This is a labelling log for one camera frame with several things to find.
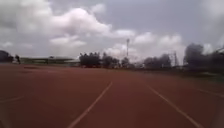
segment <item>tree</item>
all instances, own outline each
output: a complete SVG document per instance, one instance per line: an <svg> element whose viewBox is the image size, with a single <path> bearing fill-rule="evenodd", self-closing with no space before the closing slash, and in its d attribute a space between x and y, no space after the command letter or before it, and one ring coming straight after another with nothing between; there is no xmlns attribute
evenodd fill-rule
<svg viewBox="0 0 224 128"><path fill-rule="evenodd" d="M189 67L200 67L204 63L203 46L190 44L185 50L185 62Z"/></svg>
<svg viewBox="0 0 224 128"><path fill-rule="evenodd" d="M171 60L170 60L169 54L163 54L160 57L160 63L161 63L162 68L170 68Z"/></svg>
<svg viewBox="0 0 224 128"><path fill-rule="evenodd" d="M129 64L130 64L130 62L127 57L125 57L124 59L121 60L122 67L128 68Z"/></svg>
<svg viewBox="0 0 224 128"><path fill-rule="evenodd" d="M13 57L6 51L0 50L0 62L12 62Z"/></svg>
<svg viewBox="0 0 224 128"><path fill-rule="evenodd" d="M100 66L100 54L99 53L90 53L87 55L86 53L80 54L79 57L81 66L85 67L99 67Z"/></svg>
<svg viewBox="0 0 224 128"><path fill-rule="evenodd" d="M161 57L148 57L144 60L144 65L149 69L170 68L171 60L168 54L163 54Z"/></svg>
<svg viewBox="0 0 224 128"><path fill-rule="evenodd" d="M224 74L224 53L214 52L210 55L210 70Z"/></svg>
<svg viewBox="0 0 224 128"><path fill-rule="evenodd" d="M119 60L116 58L113 58L112 56L107 55L106 53L103 53L102 57L102 65L104 68L109 67L116 67L119 63Z"/></svg>

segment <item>light pole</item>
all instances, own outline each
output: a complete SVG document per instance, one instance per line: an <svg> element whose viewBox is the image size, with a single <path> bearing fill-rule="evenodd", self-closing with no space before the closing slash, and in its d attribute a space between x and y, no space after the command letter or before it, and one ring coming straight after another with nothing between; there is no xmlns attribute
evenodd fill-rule
<svg viewBox="0 0 224 128"><path fill-rule="evenodd" d="M178 59L177 59L177 52L176 51L174 51L174 60L175 60L175 67L179 66Z"/></svg>
<svg viewBox="0 0 224 128"><path fill-rule="evenodd" d="M128 47L129 47L130 39L127 39L127 58L128 58Z"/></svg>

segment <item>red running track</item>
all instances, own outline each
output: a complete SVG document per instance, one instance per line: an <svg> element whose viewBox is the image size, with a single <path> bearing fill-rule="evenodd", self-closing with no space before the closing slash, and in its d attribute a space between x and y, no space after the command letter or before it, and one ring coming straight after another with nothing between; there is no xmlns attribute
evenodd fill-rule
<svg viewBox="0 0 224 128"><path fill-rule="evenodd" d="M0 72L0 128L224 127L224 88L213 83L104 69Z"/></svg>

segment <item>cloudy sky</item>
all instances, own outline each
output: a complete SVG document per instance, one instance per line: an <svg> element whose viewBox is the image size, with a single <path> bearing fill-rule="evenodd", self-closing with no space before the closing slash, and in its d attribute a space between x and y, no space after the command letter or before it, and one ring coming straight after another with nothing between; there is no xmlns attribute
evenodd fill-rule
<svg viewBox="0 0 224 128"><path fill-rule="evenodd" d="M224 44L224 0L0 0L0 49L20 56L107 52L118 58Z"/></svg>

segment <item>cloud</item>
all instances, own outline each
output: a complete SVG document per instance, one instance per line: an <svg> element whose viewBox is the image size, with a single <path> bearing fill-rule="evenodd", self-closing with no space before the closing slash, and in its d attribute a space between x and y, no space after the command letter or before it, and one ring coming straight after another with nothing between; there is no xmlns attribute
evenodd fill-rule
<svg viewBox="0 0 224 128"><path fill-rule="evenodd" d="M134 39L134 44L147 44L153 43L156 40L156 35L146 32L144 34L138 35Z"/></svg>
<svg viewBox="0 0 224 128"><path fill-rule="evenodd" d="M20 46L22 48L26 48L26 49L32 49L33 48L33 45L30 44L30 43L22 43Z"/></svg>
<svg viewBox="0 0 224 128"><path fill-rule="evenodd" d="M128 30L128 29L119 29L114 32L115 37L120 37L120 38L130 38L134 37L136 35L136 32L133 30Z"/></svg>
<svg viewBox="0 0 224 128"><path fill-rule="evenodd" d="M139 54L138 51L135 48L130 47L128 49L129 51L129 58L132 61L139 60ZM123 59L124 57L127 57L127 45L125 44L115 44L111 48L107 48L104 50L108 55L114 56L119 59Z"/></svg>
<svg viewBox="0 0 224 128"><path fill-rule="evenodd" d="M224 1L203 0L202 10L206 19L205 28L208 38L211 38L213 45L224 45Z"/></svg>
<svg viewBox="0 0 224 128"><path fill-rule="evenodd" d="M105 34L111 30L111 25L99 22L82 8L73 8L68 12L51 18L53 28L62 32Z"/></svg>
<svg viewBox="0 0 224 128"><path fill-rule="evenodd" d="M204 44L203 48L204 48L204 51L203 51L204 54L209 54L214 51L213 46L211 44Z"/></svg>
<svg viewBox="0 0 224 128"><path fill-rule="evenodd" d="M66 35L64 37L58 37L50 40L50 43L54 46L62 46L62 47L79 47L83 46L86 43L83 41L77 40L78 36L69 36Z"/></svg>
<svg viewBox="0 0 224 128"><path fill-rule="evenodd" d="M184 51L182 36L178 34L159 35L151 31L138 34L138 28L117 28L110 24L113 22L105 23L103 18L98 20L96 14L109 12L103 3L87 8L71 7L56 13L52 7L54 2L0 0L0 41L9 42L1 43L1 46L25 56L53 54L74 57L80 52L104 49L122 58L126 56L127 47L119 42L130 38L129 53L133 60L174 50L182 55Z"/></svg>
<svg viewBox="0 0 224 128"><path fill-rule="evenodd" d="M8 47L12 47L13 43L11 42L5 42L5 43L0 43L0 47L2 48L8 48Z"/></svg>
<svg viewBox="0 0 224 128"><path fill-rule="evenodd" d="M106 6L104 4L97 4L91 7L91 13L99 14L106 12Z"/></svg>

